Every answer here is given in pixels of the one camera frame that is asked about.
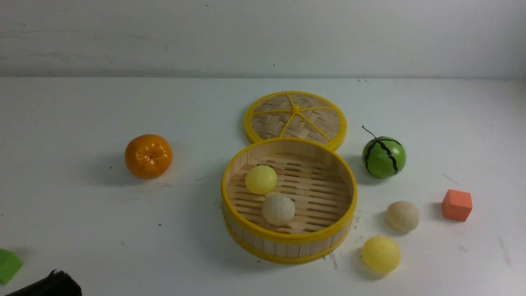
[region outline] black object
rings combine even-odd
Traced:
[[[46,278],[5,296],[82,296],[82,290],[67,273],[53,270]]]

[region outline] yellow rim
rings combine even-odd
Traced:
[[[289,265],[309,263],[309,262],[312,262],[312,261],[315,261],[315,260],[318,260],[318,259],[320,259],[322,257],[327,256],[328,254],[330,254],[334,250],[336,250],[336,248],[338,248],[343,243],[343,241],[345,240],[345,238],[347,238],[347,235],[349,234],[348,231],[345,232],[345,234],[342,236],[342,238],[336,244],[334,244],[329,249],[327,249],[327,250],[325,250],[323,252],[320,252],[320,253],[318,253],[316,255],[308,256],[308,257],[301,257],[301,258],[282,258],[282,257],[273,256],[273,255],[270,255],[270,254],[265,254],[265,253],[255,249],[255,248],[247,245],[247,243],[245,243],[241,238],[239,238],[234,233],[232,228],[230,228],[230,226],[228,225],[228,222],[226,221],[226,219],[225,219],[225,226],[226,226],[226,228],[228,230],[228,233],[230,233],[230,236],[232,237],[232,239],[240,247],[242,247],[245,251],[247,251],[250,254],[252,254],[252,255],[254,255],[256,257],[259,257],[259,258],[261,258],[263,260],[266,260],[266,261],[270,261],[270,262],[278,263],[278,264],[289,264]]]
[[[316,99],[318,99],[318,100],[320,100],[320,101],[322,101],[325,104],[330,106],[330,107],[306,108],[306,109],[300,109],[298,111],[299,117],[301,117],[303,120],[305,120],[309,125],[311,125],[316,131],[318,131],[318,133],[320,133],[327,140],[329,140],[327,138],[327,136],[317,126],[315,126],[308,119],[306,119],[301,114],[301,112],[302,111],[308,111],[308,110],[334,110],[336,112],[336,114],[340,118],[340,130],[338,131],[338,134],[336,135],[336,137],[334,139],[329,140],[329,142],[327,144],[325,144],[325,147],[327,149],[329,149],[329,150],[332,150],[332,151],[335,151],[336,149],[338,149],[342,145],[342,143],[343,143],[343,141],[345,139],[345,135],[347,133],[347,121],[345,119],[345,116],[343,115],[343,113],[340,110],[340,108],[338,108],[336,105],[334,105],[331,101],[329,101],[326,98],[323,98],[321,96],[318,96],[318,95],[315,95],[315,94],[311,94],[311,93],[305,93],[305,92],[293,92],[293,91],[291,91],[291,92],[278,92],[278,93],[273,93],[273,94],[266,95],[266,96],[258,99],[257,101],[255,101],[254,104],[252,104],[250,106],[250,108],[248,109],[247,113],[245,114],[244,126],[245,126],[245,134],[247,135],[248,140],[251,143],[257,143],[257,142],[263,141],[263,139],[260,138],[258,136],[258,134],[254,131],[254,129],[252,128],[252,124],[250,123],[250,121],[252,119],[252,116],[254,116],[256,114],[276,113],[276,112],[291,113],[291,117],[289,118],[289,120],[287,121],[287,123],[285,124],[285,126],[283,128],[283,131],[285,131],[285,129],[288,127],[289,123],[292,121],[292,118],[295,115],[295,113],[293,111],[295,105],[294,105],[294,103],[292,102],[292,99],[289,96],[291,94],[308,95],[308,96],[314,97],[314,98],[316,98]],[[272,111],[265,111],[265,112],[254,113],[254,110],[256,109],[256,107],[259,106],[263,101],[266,101],[266,100],[270,99],[271,97],[275,97],[275,96],[278,96],[278,95],[286,95],[289,98],[289,101],[290,101],[290,104],[291,104],[291,109],[290,110],[272,110]],[[282,132],[279,135],[279,138],[283,137],[283,134],[284,134],[284,132]]]
[[[230,200],[229,200],[228,194],[227,194],[227,183],[229,181],[228,180],[228,172],[230,171],[230,169],[234,165],[234,162],[236,161],[236,159],[238,159],[243,153],[247,152],[250,149],[253,149],[254,147],[257,147],[259,145],[265,145],[265,144],[272,143],[272,142],[280,142],[280,141],[302,142],[302,143],[306,143],[306,144],[309,144],[309,145],[315,145],[315,146],[317,146],[317,147],[319,147],[321,149],[324,149],[327,152],[331,153],[334,157],[336,157],[343,164],[343,166],[345,167],[345,170],[347,171],[347,173],[351,176],[352,188],[353,188],[352,189],[353,192],[352,192],[351,206],[349,207],[349,210],[347,210],[347,212],[343,215],[343,217],[340,220],[338,220],[336,223],[334,223],[333,225],[331,225],[331,226],[329,226],[329,227],[327,227],[325,229],[322,229],[322,230],[319,230],[319,231],[316,231],[316,232],[312,232],[312,233],[305,233],[305,234],[284,234],[284,233],[278,233],[278,232],[274,232],[274,231],[270,231],[270,230],[264,229],[262,227],[259,227],[259,226],[255,225],[255,224],[253,224],[252,222],[248,221],[243,216],[241,216],[234,209],[234,206],[230,203]],[[354,213],[354,211],[356,209],[356,204],[358,202],[358,188],[357,188],[357,185],[356,185],[355,176],[351,172],[351,169],[349,168],[347,163],[338,154],[336,154],[334,151],[331,151],[331,150],[327,149],[323,145],[320,145],[320,144],[312,142],[312,141],[307,141],[307,140],[303,140],[303,139],[296,139],[296,138],[268,139],[268,140],[264,140],[262,142],[254,143],[254,144],[246,147],[245,149],[241,150],[238,154],[236,154],[236,156],[234,156],[234,158],[232,158],[232,160],[228,163],[227,168],[225,169],[225,172],[223,174],[223,178],[221,179],[221,195],[222,195],[223,206],[227,207],[227,210],[232,215],[232,218],[238,224],[240,224],[243,228],[245,228],[248,232],[250,232],[252,234],[255,234],[256,236],[258,236],[258,237],[260,237],[262,239],[269,240],[269,241],[274,241],[274,242],[277,242],[277,243],[283,243],[283,244],[309,243],[309,242],[318,241],[320,239],[324,239],[324,238],[327,238],[329,236],[332,236],[332,235],[336,234],[338,231],[340,231],[347,224],[347,222],[349,222],[350,219],[352,219],[353,213]]]

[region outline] white wall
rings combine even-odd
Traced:
[[[526,1],[0,0],[0,75],[526,77]]]

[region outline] toy fruit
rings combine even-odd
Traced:
[[[22,268],[22,261],[12,251],[0,249],[0,283],[7,284]]]
[[[387,208],[386,221],[395,230],[408,232],[418,226],[420,212],[408,201],[397,201]]]
[[[363,244],[362,259],[370,270],[389,273],[400,264],[400,249],[392,239],[375,236]]]
[[[278,194],[267,198],[263,202],[261,212],[268,223],[274,226],[283,226],[292,221],[296,207],[289,197]]]
[[[274,189],[277,182],[276,171],[266,165],[253,167],[245,177],[245,186],[253,194],[267,194]]]
[[[164,174],[173,160],[170,145],[158,135],[146,134],[131,140],[124,154],[129,171],[141,179]]]
[[[374,177],[385,179],[402,171],[406,165],[406,150],[391,137],[376,137],[369,141],[362,151],[362,162]]]

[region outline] bamboo steamer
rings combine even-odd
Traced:
[[[245,187],[247,172],[260,164],[278,175],[266,196]],[[225,170],[221,193],[232,238],[251,254],[281,264],[307,263],[334,251],[347,236],[357,204],[356,181],[345,161],[326,145],[294,138],[264,140],[240,151]],[[262,217],[263,201],[274,194],[295,204],[287,226]]]
[[[306,92],[266,95],[245,114],[245,134],[251,143],[275,138],[298,138],[335,151],[344,141],[347,122],[329,100]]]

